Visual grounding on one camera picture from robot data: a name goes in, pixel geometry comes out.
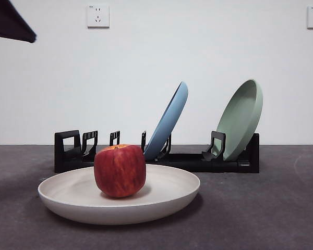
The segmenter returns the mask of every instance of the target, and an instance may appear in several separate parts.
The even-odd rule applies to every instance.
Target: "white plate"
[[[199,178],[185,170],[146,164],[146,182],[136,194],[110,198],[95,182],[93,167],[61,173],[43,181],[38,193],[48,209],[90,224],[133,224],[171,215],[196,196]]]

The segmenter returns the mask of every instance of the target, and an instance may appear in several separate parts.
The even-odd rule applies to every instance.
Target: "white wall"
[[[261,143],[313,144],[313,0],[109,0],[102,30],[86,28],[97,1],[12,3],[38,37],[0,38],[0,144],[53,144],[71,129],[140,143],[181,80],[189,98],[173,143],[207,144],[250,78],[264,94]]]

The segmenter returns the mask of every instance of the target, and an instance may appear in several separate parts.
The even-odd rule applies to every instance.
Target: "dark floor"
[[[0,250],[313,249],[313,145],[261,146],[260,157],[260,174],[197,173],[197,197],[174,215],[94,226],[38,198],[40,179],[54,174],[53,146],[0,146]]]

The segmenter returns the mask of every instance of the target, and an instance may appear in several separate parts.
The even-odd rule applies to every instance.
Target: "red apple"
[[[135,145],[109,146],[95,155],[94,176],[98,188],[111,197],[137,193],[145,184],[143,152]]]

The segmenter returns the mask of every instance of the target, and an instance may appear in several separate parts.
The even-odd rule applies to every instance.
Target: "plate holder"
[[[221,150],[213,152],[215,140],[221,141]],[[211,144],[207,150],[199,154],[171,153],[172,135],[168,137],[165,146],[154,160],[146,161],[149,164],[166,165],[184,169],[190,172],[234,172],[234,173],[259,173],[259,134],[255,133],[246,148],[235,161],[224,161],[226,134],[212,131]],[[141,149],[144,151],[146,144],[146,131],[141,135]]]
[[[74,138],[74,146],[65,150],[64,139]],[[93,146],[87,150],[87,140],[94,139]],[[98,131],[87,132],[82,135],[82,147],[79,130],[56,132],[54,134],[54,172],[66,171],[93,166],[98,144]]]

